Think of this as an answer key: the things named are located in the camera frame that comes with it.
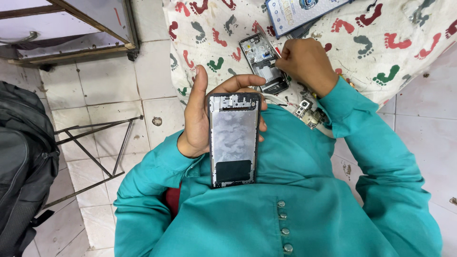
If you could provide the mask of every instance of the teal shirt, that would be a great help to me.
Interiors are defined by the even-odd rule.
[[[211,189],[209,155],[180,154],[181,132],[150,151],[117,192],[116,257],[440,256],[424,179],[414,155],[376,114],[378,105],[343,79],[319,103],[365,174],[356,185],[363,208],[332,173],[335,139],[269,105],[255,184]],[[180,182],[171,222],[162,195]]]

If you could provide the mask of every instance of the hand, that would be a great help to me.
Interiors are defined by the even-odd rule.
[[[307,85],[321,98],[338,82],[338,74],[333,71],[325,49],[312,38],[287,40],[275,66]]]
[[[197,77],[189,95],[186,109],[184,110],[185,127],[178,138],[179,152],[188,158],[197,158],[209,152],[209,121],[207,111],[207,98],[213,93],[233,92],[257,92],[248,86],[261,86],[265,79],[256,75],[235,75],[214,88],[207,95],[208,74],[203,66],[197,66]],[[262,96],[262,110],[266,110],[267,104]],[[259,130],[266,131],[266,124],[260,117]]]

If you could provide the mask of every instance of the shirt sleeve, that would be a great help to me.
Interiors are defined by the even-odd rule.
[[[400,256],[440,256],[441,235],[430,215],[431,194],[414,155],[376,114],[378,105],[340,78],[319,103],[333,134],[344,137],[364,176],[356,190],[363,209]]]
[[[168,187],[179,188],[184,176],[200,174],[200,160],[183,156],[177,147],[182,131],[165,139],[147,153],[122,181],[117,192],[114,252],[116,257],[149,256],[170,225],[171,216],[162,203]]]

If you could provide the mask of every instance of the screen protector box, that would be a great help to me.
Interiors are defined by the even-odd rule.
[[[268,0],[276,38],[336,9],[350,0]]]

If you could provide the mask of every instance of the drawer handle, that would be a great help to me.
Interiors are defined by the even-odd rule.
[[[2,44],[18,44],[18,43],[25,43],[25,42],[29,42],[29,41],[32,41],[33,39],[37,38],[38,37],[38,34],[35,32],[35,31],[30,31],[30,36],[26,37],[26,38],[23,38],[21,40],[18,40],[18,41],[13,41],[13,42],[7,42],[7,41],[0,41],[0,43]]]

